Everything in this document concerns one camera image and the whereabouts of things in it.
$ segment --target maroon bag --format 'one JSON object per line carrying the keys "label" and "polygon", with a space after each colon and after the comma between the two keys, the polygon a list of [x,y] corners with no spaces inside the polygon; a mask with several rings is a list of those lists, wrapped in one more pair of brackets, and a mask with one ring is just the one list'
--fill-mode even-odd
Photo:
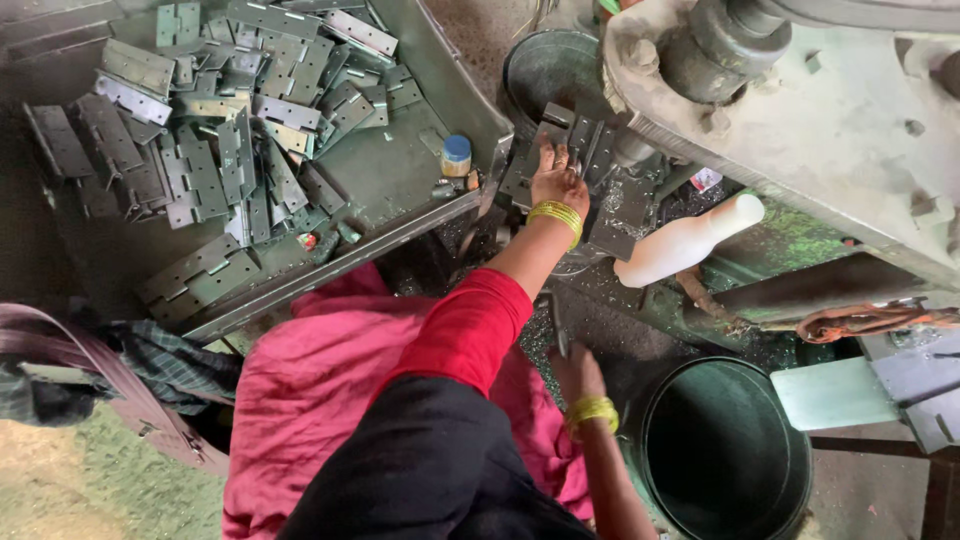
{"label": "maroon bag", "polygon": [[[65,339],[29,330],[24,324],[36,322],[53,324]],[[227,455],[203,439],[177,412],[164,408],[119,355],[89,332],[34,307],[0,304],[0,353],[41,357],[54,365],[99,373],[123,396],[109,403],[127,427],[164,454],[210,473],[227,475]]]}

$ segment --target woman's right hand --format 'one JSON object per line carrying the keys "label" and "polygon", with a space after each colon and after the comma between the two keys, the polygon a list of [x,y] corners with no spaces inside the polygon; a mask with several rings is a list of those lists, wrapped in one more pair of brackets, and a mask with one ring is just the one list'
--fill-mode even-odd
{"label": "woman's right hand", "polygon": [[530,195],[534,206],[543,201],[564,203],[587,219],[590,210],[590,194],[584,180],[577,175],[574,163],[565,144],[553,144],[546,134],[540,140],[540,167],[530,181]]}
{"label": "woman's right hand", "polygon": [[577,403],[580,398],[607,397],[607,385],[603,382],[600,364],[583,343],[571,343],[567,358],[554,349],[550,352],[550,363],[553,365],[553,374],[560,383],[560,394],[564,397],[566,406]]}

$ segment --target red sleeve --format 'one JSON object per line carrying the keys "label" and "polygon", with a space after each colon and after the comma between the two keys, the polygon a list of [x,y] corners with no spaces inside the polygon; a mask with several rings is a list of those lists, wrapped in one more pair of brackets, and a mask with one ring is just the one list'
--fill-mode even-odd
{"label": "red sleeve", "polygon": [[384,386],[414,373],[448,377],[488,397],[500,361],[531,314],[530,298],[512,278],[489,268],[474,270],[427,313]]}

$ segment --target white plastic bottle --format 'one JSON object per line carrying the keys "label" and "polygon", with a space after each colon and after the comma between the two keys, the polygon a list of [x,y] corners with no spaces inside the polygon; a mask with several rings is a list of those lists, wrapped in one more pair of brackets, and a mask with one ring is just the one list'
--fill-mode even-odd
{"label": "white plastic bottle", "polygon": [[618,260],[613,272],[628,287],[642,287],[672,276],[707,258],[720,241],[763,219],[763,203],[737,195],[697,217],[667,223],[634,246],[630,262]]}

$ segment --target plastic bottle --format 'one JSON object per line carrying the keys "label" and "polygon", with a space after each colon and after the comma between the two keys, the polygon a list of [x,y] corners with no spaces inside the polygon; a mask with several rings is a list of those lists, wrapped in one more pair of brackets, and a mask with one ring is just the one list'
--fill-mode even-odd
{"label": "plastic bottle", "polygon": [[720,241],[763,219],[763,203],[737,195],[697,217],[667,223],[634,246],[629,262],[618,260],[613,272],[628,287],[642,287],[672,276],[707,258]]}
{"label": "plastic bottle", "polygon": [[470,141],[463,135],[444,139],[440,168],[448,178],[463,178],[470,172]]}

